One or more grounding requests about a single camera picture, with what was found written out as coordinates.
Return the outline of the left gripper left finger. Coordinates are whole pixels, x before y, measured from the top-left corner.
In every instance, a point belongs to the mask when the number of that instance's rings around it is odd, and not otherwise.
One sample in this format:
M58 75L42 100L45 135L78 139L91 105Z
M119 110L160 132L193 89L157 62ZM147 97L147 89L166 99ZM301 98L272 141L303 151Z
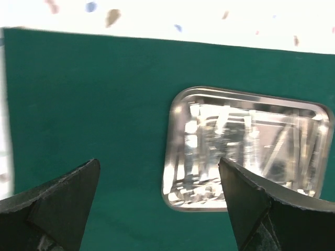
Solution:
M1 200L1 250L79 250L100 170L92 159Z

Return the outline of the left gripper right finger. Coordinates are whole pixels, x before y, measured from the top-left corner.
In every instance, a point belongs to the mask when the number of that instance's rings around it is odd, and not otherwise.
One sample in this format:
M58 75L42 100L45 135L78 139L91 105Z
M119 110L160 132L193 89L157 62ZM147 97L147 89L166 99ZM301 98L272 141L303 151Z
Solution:
M285 188L227 158L219 172L239 250L334 250L334 203Z

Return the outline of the dark green surgical cloth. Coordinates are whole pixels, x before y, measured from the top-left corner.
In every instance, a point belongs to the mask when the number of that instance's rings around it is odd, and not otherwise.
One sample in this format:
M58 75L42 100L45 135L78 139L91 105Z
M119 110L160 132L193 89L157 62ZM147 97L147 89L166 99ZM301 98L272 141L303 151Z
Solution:
M96 158L81 250L236 250L225 212L162 199L170 105L211 86L334 109L334 56L168 40L6 29L15 191Z

